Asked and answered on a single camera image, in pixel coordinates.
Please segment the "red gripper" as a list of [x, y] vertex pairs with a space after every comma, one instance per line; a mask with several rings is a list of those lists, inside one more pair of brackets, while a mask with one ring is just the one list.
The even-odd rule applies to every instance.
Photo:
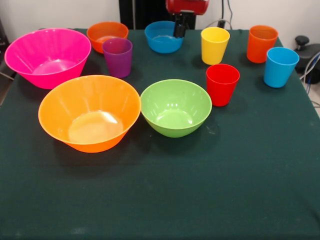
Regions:
[[186, 16], [180, 13], [204, 15], [209, 6], [209, 0], [166, 0], [166, 9], [174, 15], [174, 37], [184, 38], [187, 28]]

